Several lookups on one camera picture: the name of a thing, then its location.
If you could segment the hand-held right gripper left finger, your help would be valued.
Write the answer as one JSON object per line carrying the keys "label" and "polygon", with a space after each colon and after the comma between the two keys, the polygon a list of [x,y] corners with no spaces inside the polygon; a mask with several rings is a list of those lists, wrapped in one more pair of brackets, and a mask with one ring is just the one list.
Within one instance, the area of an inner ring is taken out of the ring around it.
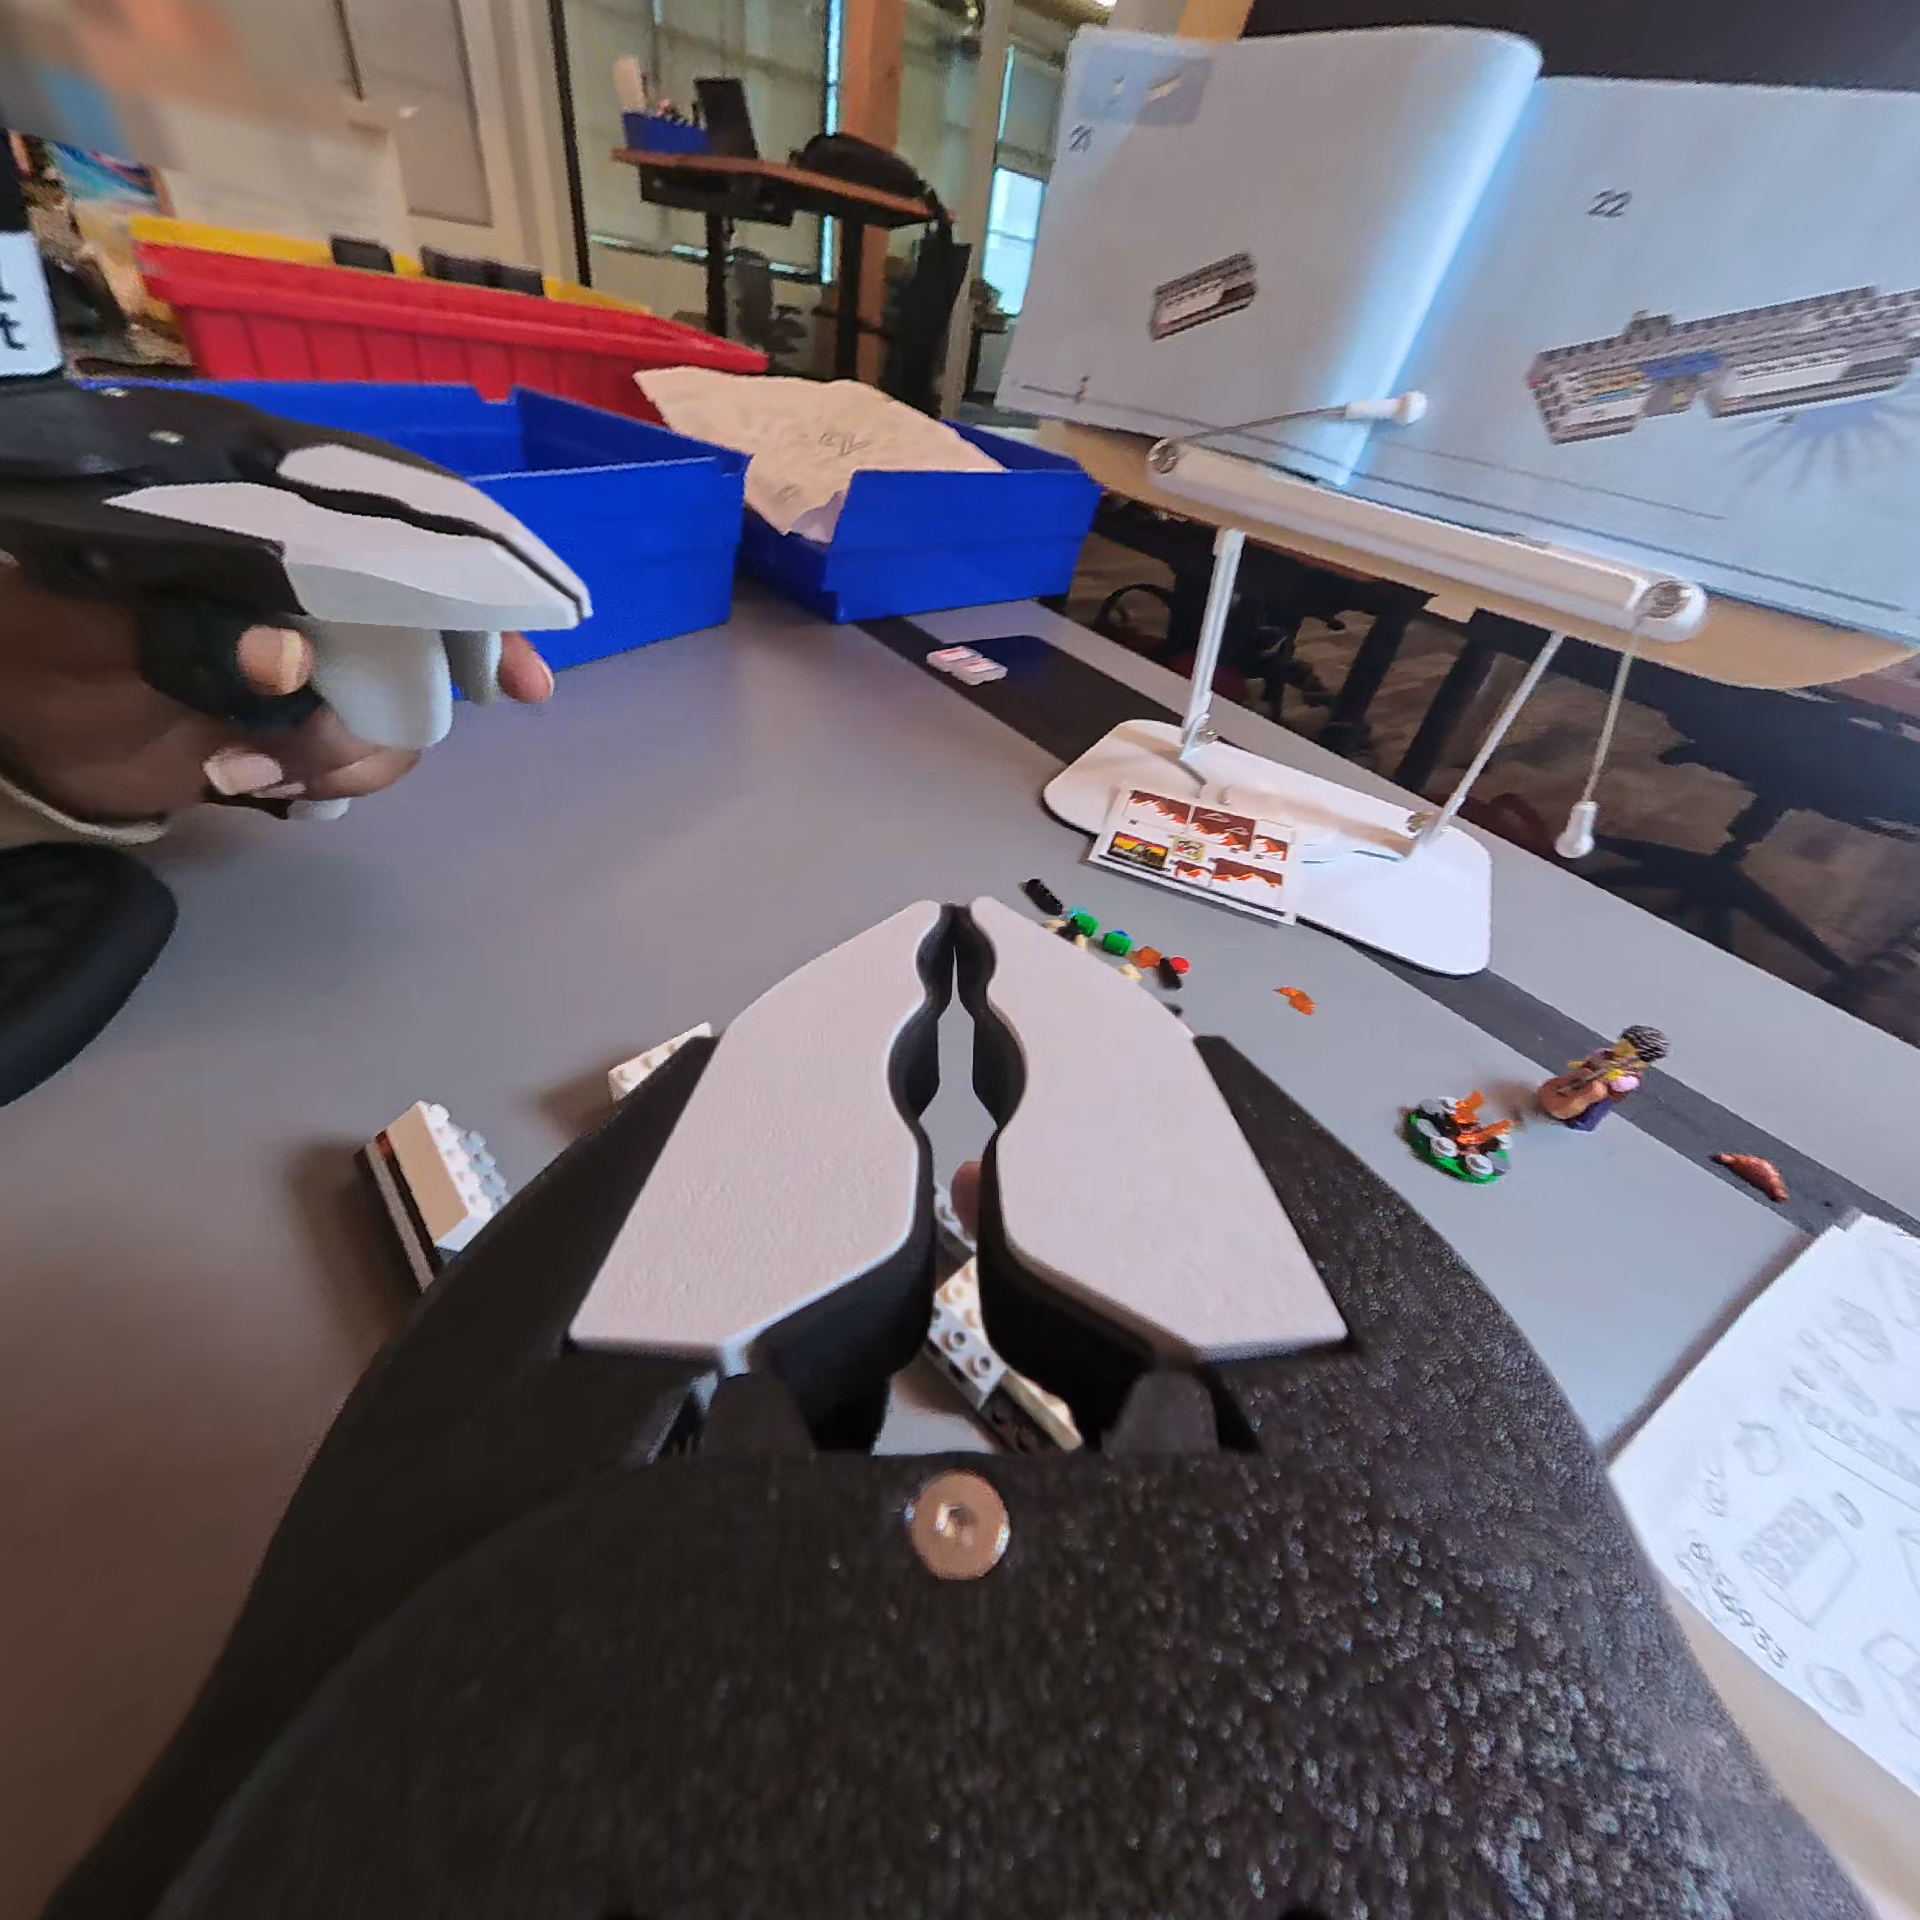
{"label": "hand-held right gripper left finger", "polygon": [[709,1047],[570,1341],[772,1375],[814,1437],[873,1432],[934,1316],[923,1112],[951,988],[954,912],[919,899],[757,996]]}

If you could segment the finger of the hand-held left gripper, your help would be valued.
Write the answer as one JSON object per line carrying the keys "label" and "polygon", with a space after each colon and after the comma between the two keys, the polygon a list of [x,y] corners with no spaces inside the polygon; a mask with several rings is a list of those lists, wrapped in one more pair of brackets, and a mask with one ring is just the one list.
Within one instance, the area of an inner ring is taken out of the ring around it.
{"label": "finger of the hand-held left gripper", "polygon": [[307,486],[313,491],[369,493],[381,502],[376,512],[384,515],[401,516],[401,509],[407,509],[420,524],[448,519],[456,531],[490,536],[504,541],[553,586],[570,586],[570,565],[566,565],[548,541],[541,541],[491,493],[435,465],[404,459],[395,449],[310,440],[284,453],[278,477],[287,486]]}
{"label": "finger of the hand-held left gripper", "polygon": [[589,600],[504,541],[444,536],[244,481],[150,486],[115,509],[268,544],[304,615],[404,630],[575,630]]}

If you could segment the cluster of small lego bits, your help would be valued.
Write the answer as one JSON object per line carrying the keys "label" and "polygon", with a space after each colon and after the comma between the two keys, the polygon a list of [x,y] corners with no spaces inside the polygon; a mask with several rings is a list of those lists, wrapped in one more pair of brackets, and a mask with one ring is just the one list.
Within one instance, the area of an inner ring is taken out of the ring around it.
{"label": "cluster of small lego bits", "polygon": [[1045,918],[1051,935],[1108,958],[1125,978],[1150,983],[1173,996],[1185,990],[1191,974],[1185,956],[1136,941],[1122,927],[1100,922],[1089,909],[1069,905],[1041,877],[1023,880],[1022,896]]}

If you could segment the green lego campfire build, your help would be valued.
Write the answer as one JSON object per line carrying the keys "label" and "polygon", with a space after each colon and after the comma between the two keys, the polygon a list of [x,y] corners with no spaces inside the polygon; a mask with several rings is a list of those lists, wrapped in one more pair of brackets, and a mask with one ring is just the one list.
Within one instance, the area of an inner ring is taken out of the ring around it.
{"label": "green lego campfire build", "polygon": [[1513,1169],[1513,1134],[1514,1116],[1494,1112],[1485,1091],[1429,1097],[1404,1116],[1416,1155],[1472,1187],[1492,1187]]}

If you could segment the lego sticker sheet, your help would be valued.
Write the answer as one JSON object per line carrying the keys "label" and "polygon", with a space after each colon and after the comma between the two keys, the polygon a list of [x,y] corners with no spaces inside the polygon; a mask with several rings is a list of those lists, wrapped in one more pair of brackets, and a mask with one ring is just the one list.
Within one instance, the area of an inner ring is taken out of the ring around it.
{"label": "lego sticker sheet", "polygon": [[1303,893],[1298,840],[1300,828],[1276,816],[1122,786],[1089,865],[1263,922],[1291,922]]}

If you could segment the lego instruction booklet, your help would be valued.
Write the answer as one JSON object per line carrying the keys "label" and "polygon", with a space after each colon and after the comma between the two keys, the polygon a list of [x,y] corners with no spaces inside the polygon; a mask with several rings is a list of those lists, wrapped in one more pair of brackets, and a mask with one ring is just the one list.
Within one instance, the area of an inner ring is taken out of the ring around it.
{"label": "lego instruction booklet", "polygon": [[1918,78],[1082,33],[998,396],[1647,634],[1663,581],[1918,647]]}

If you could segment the person's left hand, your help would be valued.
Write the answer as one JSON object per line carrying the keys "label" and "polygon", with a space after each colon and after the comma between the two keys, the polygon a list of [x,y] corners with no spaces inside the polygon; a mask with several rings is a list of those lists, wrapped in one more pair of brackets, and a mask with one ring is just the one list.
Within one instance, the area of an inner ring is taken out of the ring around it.
{"label": "person's left hand", "polygon": [[3,565],[3,774],[68,816],[150,822],[204,802],[350,802],[416,771],[318,708],[240,733],[146,683],[132,611],[65,600]]}

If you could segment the red storage bin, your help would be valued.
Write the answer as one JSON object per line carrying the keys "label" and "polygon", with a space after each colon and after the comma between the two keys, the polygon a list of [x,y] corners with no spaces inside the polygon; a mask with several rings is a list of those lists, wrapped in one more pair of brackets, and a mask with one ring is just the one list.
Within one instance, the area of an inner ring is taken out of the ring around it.
{"label": "red storage bin", "polygon": [[626,305],[153,242],[137,262],[209,378],[442,383],[612,406],[639,371],[769,371],[754,347]]}

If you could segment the blue storage bin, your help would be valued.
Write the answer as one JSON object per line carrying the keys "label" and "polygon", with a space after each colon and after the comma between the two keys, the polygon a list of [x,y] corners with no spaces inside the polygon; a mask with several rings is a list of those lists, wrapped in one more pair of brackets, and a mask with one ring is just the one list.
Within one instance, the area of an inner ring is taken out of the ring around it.
{"label": "blue storage bin", "polygon": [[831,622],[1058,597],[1100,481],[1070,455],[961,424],[991,474],[863,471],[826,544],[747,512],[739,565]]}
{"label": "blue storage bin", "polygon": [[551,669],[717,630],[734,615],[747,461],[659,424],[516,389],[137,378],[350,428],[451,468],[523,519],[592,591],[576,630],[532,634]]}

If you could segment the yellow storage bin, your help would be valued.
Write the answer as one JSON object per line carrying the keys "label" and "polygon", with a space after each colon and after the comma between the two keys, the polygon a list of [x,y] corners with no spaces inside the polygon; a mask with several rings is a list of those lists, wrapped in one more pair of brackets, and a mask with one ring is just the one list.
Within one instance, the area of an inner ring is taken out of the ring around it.
{"label": "yellow storage bin", "polygon": [[654,308],[635,300],[612,296],[606,292],[594,292],[570,280],[541,277],[541,271],[537,267],[519,267],[513,262],[495,262],[484,256],[435,253],[432,247],[428,250],[431,256],[423,258],[416,253],[395,253],[384,242],[366,242],[350,234],[316,242],[316,237],[279,234],[266,228],[213,227],[213,222],[182,220],[172,215],[168,217],[137,215],[132,242],[138,247],[187,247],[201,253],[248,256],[260,262],[301,264],[301,267],[354,267],[354,271],[404,277],[404,280],[432,280],[435,277],[432,267],[448,267],[453,280],[462,280],[465,284],[484,284],[490,292],[520,292],[520,293],[541,293],[548,300],[566,300],[575,305],[635,311],[647,318],[654,315]]}

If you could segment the white book stand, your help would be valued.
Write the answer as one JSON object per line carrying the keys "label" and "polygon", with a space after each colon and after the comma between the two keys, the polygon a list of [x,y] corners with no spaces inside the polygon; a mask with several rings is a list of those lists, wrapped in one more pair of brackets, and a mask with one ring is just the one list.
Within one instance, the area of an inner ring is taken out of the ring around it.
{"label": "white book stand", "polygon": [[[1147,440],[1069,419],[1045,424],[1041,440],[1079,455],[1106,491],[1189,515],[1216,531],[1182,718],[1117,722],[1045,788],[1045,808],[1104,837],[1117,825],[1122,802],[1150,790],[1298,828],[1283,902],[1267,918],[1307,919],[1439,977],[1473,977],[1492,965],[1492,856],[1455,816],[1567,638],[1632,659],[1667,650],[1683,674],[1744,688],[1863,678],[1902,659],[1889,634],[1716,600],[1673,565],[1467,530],[1294,480],[1203,440]],[[1548,634],[1439,810],[1425,810],[1417,800],[1372,800],[1348,778],[1325,778],[1217,737],[1216,669],[1247,544],[1363,581],[1416,587],[1450,611],[1514,618]]]}

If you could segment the crumpled white paper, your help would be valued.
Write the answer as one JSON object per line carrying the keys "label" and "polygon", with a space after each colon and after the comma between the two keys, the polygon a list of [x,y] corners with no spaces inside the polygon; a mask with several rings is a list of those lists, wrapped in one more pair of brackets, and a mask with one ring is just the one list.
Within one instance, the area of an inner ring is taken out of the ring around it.
{"label": "crumpled white paper", "polygon": [[751,459],[744,502],[776,536],[831,544],[863,474],[1001,474],[958,428],[856,378],[657,368],[635,374],[663,424]]}

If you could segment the black mesh chair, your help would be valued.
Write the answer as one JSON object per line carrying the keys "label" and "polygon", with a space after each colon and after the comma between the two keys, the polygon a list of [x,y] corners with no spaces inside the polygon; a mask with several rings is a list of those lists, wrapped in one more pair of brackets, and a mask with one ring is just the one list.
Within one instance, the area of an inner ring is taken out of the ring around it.
{"label": "black mesh chair", "polygon": [[178,896],[100,844],[3,852],[3,1102],[68,1068],[147,978],[178,930]]}

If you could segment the black backpack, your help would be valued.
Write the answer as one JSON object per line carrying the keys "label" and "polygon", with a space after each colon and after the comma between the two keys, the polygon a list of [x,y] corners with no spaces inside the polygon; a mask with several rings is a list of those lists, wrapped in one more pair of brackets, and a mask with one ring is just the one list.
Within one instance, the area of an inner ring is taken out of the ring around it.
{"label": "black backpack", "polygon": [[913,162],[897,155],[892,146],[879,146],[878,140],[853,133],[811,134],[789,158],[806,174],[839,180],[845,186],[859,186],[914,202],[938,199],[935,187],[929,187]]}

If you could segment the white paper instruction sheet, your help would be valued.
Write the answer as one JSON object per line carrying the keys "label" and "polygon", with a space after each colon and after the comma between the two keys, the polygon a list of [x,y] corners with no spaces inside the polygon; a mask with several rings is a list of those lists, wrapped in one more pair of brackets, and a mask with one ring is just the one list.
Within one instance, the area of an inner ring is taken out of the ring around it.
{"label": "white paper instruction sheet", "polygon": [[1695,1610],[1918,1787],[1918,1238],[1851,1213],[1755,1293],[1613,1466]]}

